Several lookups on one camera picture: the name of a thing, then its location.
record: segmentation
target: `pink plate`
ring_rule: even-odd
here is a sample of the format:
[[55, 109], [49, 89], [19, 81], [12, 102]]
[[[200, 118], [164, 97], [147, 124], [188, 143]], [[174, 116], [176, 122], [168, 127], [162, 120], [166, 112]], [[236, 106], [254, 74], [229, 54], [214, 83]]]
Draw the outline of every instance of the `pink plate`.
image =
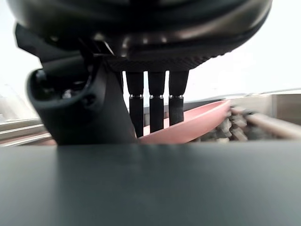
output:
[[164, 119], [164, 129], [150, 134], [150, 127], [144, 127], [142, 144], [184, 144], [213, 130], [227, 117], [230, 101], [218, 101], [184, 112], [184, 121], [169, 126]]

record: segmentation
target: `white background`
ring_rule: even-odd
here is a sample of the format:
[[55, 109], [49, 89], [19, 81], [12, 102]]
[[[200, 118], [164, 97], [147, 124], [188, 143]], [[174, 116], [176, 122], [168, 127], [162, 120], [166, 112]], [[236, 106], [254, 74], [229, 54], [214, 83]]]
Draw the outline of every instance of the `white background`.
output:
[[[301, 3], [297, 0], [274, 0], [267, 22], [251, 40], [231, 53], [191, 70], [185, 101], [223, 94], [300, 88], [300, 8]], [[40, 68], [40, 63], [36, 57], [16, 47], [14, 23], [6, 1], [0, 0], [0, 97], [14, 98], [13, 104], [19, 105], [15, 107], [19, 118], [34, 117], [28, 107], [24, 85], [28, 73]], [[147, 100], [147, 83], [144, 94]], [[164, 96], [167, 100], [168, 89]]]

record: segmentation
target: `black mount bracket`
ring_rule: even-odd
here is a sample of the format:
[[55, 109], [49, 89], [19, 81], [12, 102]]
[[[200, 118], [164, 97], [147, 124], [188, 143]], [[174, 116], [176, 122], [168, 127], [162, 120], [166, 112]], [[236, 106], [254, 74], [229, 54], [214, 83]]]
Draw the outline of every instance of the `black mount bracket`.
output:
[[136, 142], [122, 80], [103, 59], [108, 51], [83, 40], [79, 51], [59, 49], [20, 25], [16, 39], [41, 61], [43, 69], [31, 73], [27, 94], [59, 145]]

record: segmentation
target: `metal rail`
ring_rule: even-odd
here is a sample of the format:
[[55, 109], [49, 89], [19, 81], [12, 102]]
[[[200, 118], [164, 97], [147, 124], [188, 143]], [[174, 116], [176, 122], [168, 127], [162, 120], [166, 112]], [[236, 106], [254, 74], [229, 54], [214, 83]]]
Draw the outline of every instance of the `metal rail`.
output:
[[16, 137], [23, 137], [31, 134], [36, 134], [36, 133], [41, 133], [43, 131], [46, 131], [43, 124], [1, 131], [0, 141], [12, 139]]
[[4, 144], [1, 144], [0, 146], [9, 147], [9, 146], [20, 146], [20, 145], [33, 145], [33, 144], [48, 141], [51, 139], [52, 139], [52, 137], [51, 137], [50, 133], [45, 133], [45, 134], [41, 134], [41, 135], [29, 137], [29, 138], [24, 138], [24, 139], [19, 139], [16, 141], [7, 142]]
[[11, 129], [19, 129], [27, 126], [34, 126], [41, 124], [41, 120], [37, 119], [27, 119], [27, 120], [15, 120], [15, 121], [6, 121], [0, 123], [0, 132], [11, 130]]
[[278, 137], [286, 139], [301, 139], [301, 126], [299, 125], [280, 119], [270, 118], [261, 113], [253, 113], [241, 107], [233, 107], [231, 111], [234, 115], [243, 115], [248, 123], [251, 123]]

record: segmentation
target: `dark gray surface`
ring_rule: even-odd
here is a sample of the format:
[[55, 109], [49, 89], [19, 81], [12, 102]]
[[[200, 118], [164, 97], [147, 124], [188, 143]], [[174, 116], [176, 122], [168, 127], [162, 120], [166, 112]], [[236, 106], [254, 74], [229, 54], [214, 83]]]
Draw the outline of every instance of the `dark gray surface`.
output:
[[297, 226], [301, 143], [0, 148], [1, 226]]

